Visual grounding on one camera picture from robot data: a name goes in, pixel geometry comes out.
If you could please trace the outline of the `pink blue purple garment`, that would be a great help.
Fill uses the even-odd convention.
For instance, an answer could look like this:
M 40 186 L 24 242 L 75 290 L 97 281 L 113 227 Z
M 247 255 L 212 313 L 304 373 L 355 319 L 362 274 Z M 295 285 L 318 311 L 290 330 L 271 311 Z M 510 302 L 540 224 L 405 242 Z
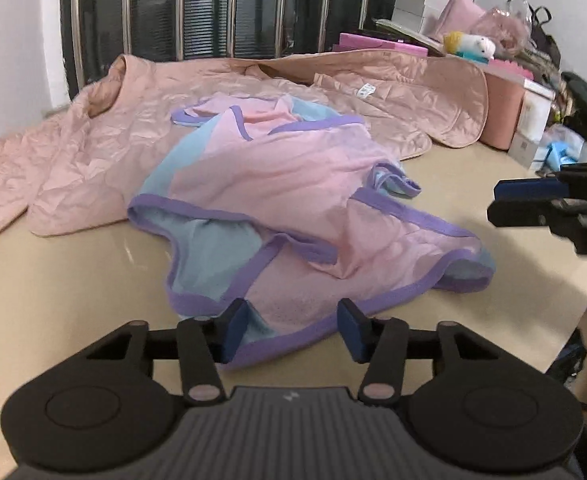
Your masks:
M 128 216 L 170 242 L 166 287 L 179 316 L 216 318 L 248 302 L 235 367 L 329 336 L 343 298 L 375 314 L 430 289 L 490 284 L 481 240 L 412 207 L 418 184 L 362 117 L 289 94 L 216 93 L 171 120 L 182 139 Z

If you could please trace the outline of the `blue tissue pack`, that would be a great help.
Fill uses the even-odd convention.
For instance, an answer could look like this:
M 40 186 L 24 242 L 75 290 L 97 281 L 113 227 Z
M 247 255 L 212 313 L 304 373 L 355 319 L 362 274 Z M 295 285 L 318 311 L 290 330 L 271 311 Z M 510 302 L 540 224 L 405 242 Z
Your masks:
M 555 141 L 546 147 L 543 167 L 551 171 L 559 171 L 562 166 L 586 164 L 587 143 L 578 148 L 563 141 Z

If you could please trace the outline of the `salmon pink storage box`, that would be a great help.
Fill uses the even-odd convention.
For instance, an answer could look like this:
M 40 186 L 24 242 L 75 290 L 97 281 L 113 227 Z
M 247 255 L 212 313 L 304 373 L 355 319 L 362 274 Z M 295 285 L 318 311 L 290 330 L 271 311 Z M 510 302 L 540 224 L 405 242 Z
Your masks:
M 480 141 L 490 148 L 506 152 L 519 122 L 525 88 L 510 76 L 504 77 L 489 70 L 484 70 L 484 76 L 489 108 Z

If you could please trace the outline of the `white yellow plush toy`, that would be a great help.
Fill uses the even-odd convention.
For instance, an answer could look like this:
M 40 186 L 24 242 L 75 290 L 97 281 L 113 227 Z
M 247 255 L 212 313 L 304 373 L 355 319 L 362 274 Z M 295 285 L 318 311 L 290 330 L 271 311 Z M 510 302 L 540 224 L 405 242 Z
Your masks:
M 494 58 L 496 50 L 491 39 L 467 32 L 447 32 L 443 36 L 443 48 L 446 53 L 485 64 Z

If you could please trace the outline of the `black handbag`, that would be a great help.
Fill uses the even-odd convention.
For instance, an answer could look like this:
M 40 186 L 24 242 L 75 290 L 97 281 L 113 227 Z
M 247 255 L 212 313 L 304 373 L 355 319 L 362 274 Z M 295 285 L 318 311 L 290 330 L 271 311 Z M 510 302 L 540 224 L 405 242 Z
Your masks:
M 561 53 L 553 36 L 545 32 L 544 26 L 551 22 L 553 16 L 546 6 L 533 8 L 529 6 L 531 15 L 530 38 L 536 52 L 548 58 L 556 68 L 561 64 Z

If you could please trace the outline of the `pink pouch bag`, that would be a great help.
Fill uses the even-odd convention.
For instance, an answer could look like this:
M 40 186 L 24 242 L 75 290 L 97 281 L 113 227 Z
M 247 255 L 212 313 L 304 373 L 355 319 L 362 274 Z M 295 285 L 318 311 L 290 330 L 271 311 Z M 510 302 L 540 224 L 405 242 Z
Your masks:
M 448 32 L 468 32 L 484 14 L 485 10 L 473 0 L 449 0 L 438 19 L 435 33 L 444 36 Z

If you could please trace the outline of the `pink quilted jacket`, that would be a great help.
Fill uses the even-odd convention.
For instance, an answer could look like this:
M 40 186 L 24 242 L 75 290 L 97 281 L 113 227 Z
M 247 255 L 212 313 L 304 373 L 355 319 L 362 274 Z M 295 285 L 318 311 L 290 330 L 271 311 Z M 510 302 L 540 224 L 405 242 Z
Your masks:
M 361 50 L 154 63 L 122 55 L 66 110 L 0 140 L 0 232 L 19 217 L 39 236 L 123 220 L 186 134 L 172 112 L 215 96 L 294 96 L 359 116 L 400 160 L 434 143 L 474 144 L 489 113 L 483 71 L 460 58 Z

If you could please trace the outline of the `magenta flat box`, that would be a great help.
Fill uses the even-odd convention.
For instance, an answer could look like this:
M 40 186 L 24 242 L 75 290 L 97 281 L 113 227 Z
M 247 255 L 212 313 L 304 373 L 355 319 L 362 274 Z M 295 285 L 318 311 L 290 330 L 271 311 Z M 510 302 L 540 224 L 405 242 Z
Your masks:
M 380 39 L 370 36 L 341 32 L 339 40 L 331 47 L 333 52 L 348 52 L 356 50 L 391 50 L 426 58 L 429 50 L 426 47 L 405 44 L 397 40 Z

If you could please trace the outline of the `steel window railing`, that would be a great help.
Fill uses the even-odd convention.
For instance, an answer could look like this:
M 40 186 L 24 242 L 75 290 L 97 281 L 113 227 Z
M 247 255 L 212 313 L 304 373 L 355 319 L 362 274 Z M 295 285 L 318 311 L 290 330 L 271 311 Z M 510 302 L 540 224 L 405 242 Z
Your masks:
M 374 32 L 395 0 L 60 0 L 70 96 L 121 54 L 155 62 L 279 58 Z

